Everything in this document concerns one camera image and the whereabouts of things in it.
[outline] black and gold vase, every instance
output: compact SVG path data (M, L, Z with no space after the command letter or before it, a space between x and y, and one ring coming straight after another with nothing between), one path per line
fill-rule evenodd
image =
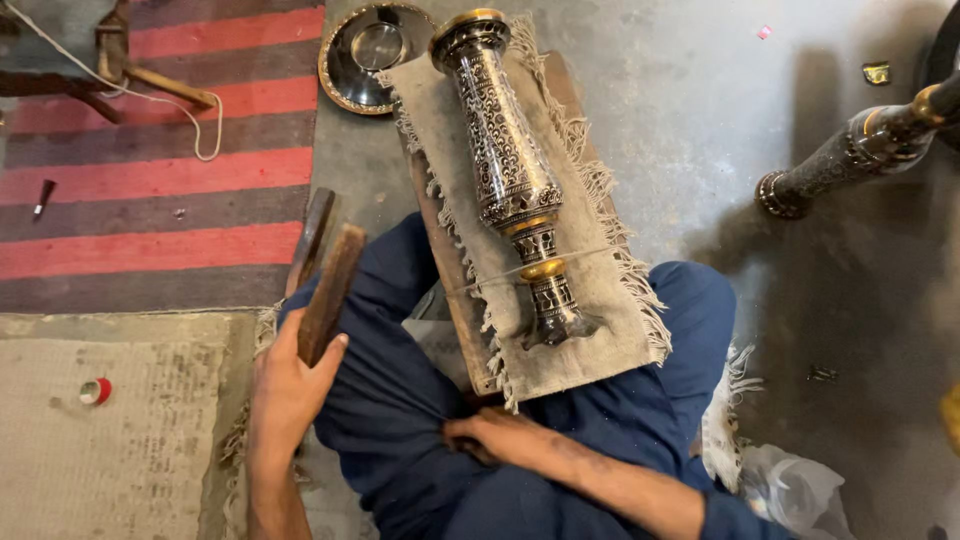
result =
M764 175L756 184L756 202L777 217L801 219L825 193L916 165L937 132L958 123L960 72L955 72L907 105L874 107L854 116L793 170Z
M501 56L510 27L497 10L454 17L434 35L430 55L453 77L469 130L470 151L484 225L509 236L525 268L520 278L533 293L536 321L523 338L529 350L591 337L599 317L577 307L554 241L564 193L534 140L507 82Z

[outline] gold rim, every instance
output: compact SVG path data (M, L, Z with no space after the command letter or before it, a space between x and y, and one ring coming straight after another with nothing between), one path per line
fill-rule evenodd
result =
M317 57L317 76L320 78L320 86L324 89L326 95L333 100L333 103L336 103L343 109L349 110L350 112L365 114L367 116L376 116L378 114L387 114L393 112L394 102L384 105L364 105L362 103L357 103L347 99L342 93L340 93L340 90L333 85L333 81L330 80L330 75L327 72L326 55L330 51L330 46L333 45L333 39L340 34L340 31L343 30L344 26L346 26L351 19L362 15L369 10L375 10L377 8L404 8L410 10L411 12L416 12L420 15L423 15L423 18L430 23L430 26L437 28L437 24L433 22L433 18L430 17L430 14L417 6L414 6L413 4L407 4L406 2L376 2L353 10L353 12L340 19L340 22L338 22L333 28L333 31L324 37L324 43L320 47L320 55Z
M506 234L507 236L510 236L510 235L515 234L515 233L519 233L520 231L523 231L524 229L529 229L529 228L531 228L531 227L533 227L533 226L535 226L535 225L539 225L540 223L546 223L547 221L554 221L554 220L556 220L556 219L557 219L557 214L555 214L555 213L551 213L551 214L547 214L547 215L542 215L542 216L540 216L540 217L535 217L535 218L533 218L533 219L528 219L527 221L521 221L520 223L517 223L516 225L511 225L510 227L504 229L504 230L503 230L503 233Z
M460 13L459 15L446 21L446 23L440 27L440 30L434 33L433 38L430 39L430 44L426 48L426 54L433 58L433 46L437 40L443 37L444 34L449 32L453 27L470 20L498 20L503 22L507 20L507 15L503 14L501 10L495 10L493 8L480 8L477 10L470 10L465 13Z
M551 258L520 270L520 280L525 283L539 282L559 276L565 270L566 262L562 258Z

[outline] wooden hammer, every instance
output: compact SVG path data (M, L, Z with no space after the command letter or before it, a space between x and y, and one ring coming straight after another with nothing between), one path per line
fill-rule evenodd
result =
M297 332L297 354L309 367L317 365L327 343L333 339L340 310L366 245L367 232L345 223L333 244L324 272L313 291L313 299L300 323L300 331Z
M334 192L323 187L314 193L290 265L285 296L292 295L313 276L313 269L320 266L326 225L333 212L335 199ZM317 365L324 355L326 344L333 339L340 309L350 291L353 274L366 243L366 231L346 224L333 244L324 272L313 291L313 299L300 322L300 331L297 332L297 355L310 367Z

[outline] blue trousers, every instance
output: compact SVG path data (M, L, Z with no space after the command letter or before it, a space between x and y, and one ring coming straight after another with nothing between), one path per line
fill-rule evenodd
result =
M489 468L444 445L442 422L474 411L400 325L437 278L418 213L367 247L339 323L350 344L315 421L381 537L648 537L529 471ZM309 304L316 279L286 302L280 324L287 311ZM690 262L657 266L650 283L669 307L662 318L673 334L673 353L662 368L644 366L544 396L521 404L521 411L601 454L703 491L705 538L785 537L717 491L701 458L689 456L731 340L736 300L730 285Z

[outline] tape roll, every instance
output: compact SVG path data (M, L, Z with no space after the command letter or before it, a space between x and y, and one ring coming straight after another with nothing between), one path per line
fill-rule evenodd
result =
M90 380L80 387L80 403L93 406L100 405L110 397L112 391L113 385L110 384L109 380L103 377Z

